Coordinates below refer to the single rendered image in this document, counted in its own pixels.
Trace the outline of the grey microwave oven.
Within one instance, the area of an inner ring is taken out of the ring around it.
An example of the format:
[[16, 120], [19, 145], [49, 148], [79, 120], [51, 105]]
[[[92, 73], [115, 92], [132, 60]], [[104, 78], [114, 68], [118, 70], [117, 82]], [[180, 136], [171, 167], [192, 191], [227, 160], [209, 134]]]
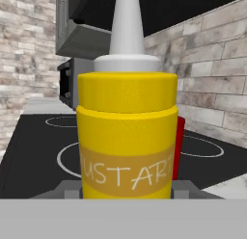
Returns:
[[94, 71], [91, 60], [71, 58], [57, 67], [60, 72], [60, 100], [74, 110], [78, 105], [77, 75]]

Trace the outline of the grey range hood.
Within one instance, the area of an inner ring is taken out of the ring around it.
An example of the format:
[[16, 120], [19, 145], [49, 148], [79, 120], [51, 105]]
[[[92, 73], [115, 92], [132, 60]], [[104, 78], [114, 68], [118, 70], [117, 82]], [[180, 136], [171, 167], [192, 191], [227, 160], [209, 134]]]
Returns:
[[[144, 35], [235, 0], [139, 0]], [[56, 54], [93, 60], [109, 51], [116, 0], [56, 0]]]

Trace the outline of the red condiment bottle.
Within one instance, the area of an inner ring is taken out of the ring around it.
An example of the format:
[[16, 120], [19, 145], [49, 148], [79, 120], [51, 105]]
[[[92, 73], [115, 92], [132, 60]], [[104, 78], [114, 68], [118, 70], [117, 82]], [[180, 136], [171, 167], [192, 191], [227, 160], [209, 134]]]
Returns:
[[181, 153], [181, 147], [182, 147], [182, 141], [183, 141], [184, 125], [185, 125], [185, 119], [182, 117], [178, 117], [173, 180], [178, 179], [179, 159], [180, 159], [180, 153]]

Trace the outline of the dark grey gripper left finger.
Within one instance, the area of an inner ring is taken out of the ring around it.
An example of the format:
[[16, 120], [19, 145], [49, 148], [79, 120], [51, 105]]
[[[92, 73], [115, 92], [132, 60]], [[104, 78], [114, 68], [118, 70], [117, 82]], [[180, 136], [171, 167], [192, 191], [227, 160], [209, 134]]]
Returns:
[[54, 190], [35, 196], [35, 199], [81, 199], [80, 180], [64, 180]]

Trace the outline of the black hob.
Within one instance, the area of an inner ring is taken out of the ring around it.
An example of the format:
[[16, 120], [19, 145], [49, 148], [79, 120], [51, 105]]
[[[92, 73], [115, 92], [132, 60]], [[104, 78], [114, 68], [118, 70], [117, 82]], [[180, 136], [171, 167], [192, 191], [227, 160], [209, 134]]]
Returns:
[[[0, 198], [28, 199], [80, 174], [74, 115], [22, 115], [0, 164]], [[199, 189], [247, 179], [247, 148], [184, 132], [178, 178]]]

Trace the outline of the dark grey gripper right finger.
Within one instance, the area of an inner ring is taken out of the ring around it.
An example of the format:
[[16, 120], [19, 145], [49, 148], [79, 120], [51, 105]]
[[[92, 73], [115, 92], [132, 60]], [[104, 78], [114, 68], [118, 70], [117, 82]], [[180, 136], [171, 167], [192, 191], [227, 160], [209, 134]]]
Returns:
[[173, 199], [221, 199], [221, 197], [201, 191], [190, 180], [172, 181]]

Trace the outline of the yellow mustard bottle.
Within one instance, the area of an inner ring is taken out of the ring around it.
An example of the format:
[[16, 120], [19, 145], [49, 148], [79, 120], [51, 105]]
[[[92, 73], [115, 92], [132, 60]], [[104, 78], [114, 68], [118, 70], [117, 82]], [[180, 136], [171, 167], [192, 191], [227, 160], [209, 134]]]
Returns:
[[145, 52], [139, 0], [116, 0], [110, 51], [77, 79], [86, 199], [167, 199], [178, 124], [178, 78]]

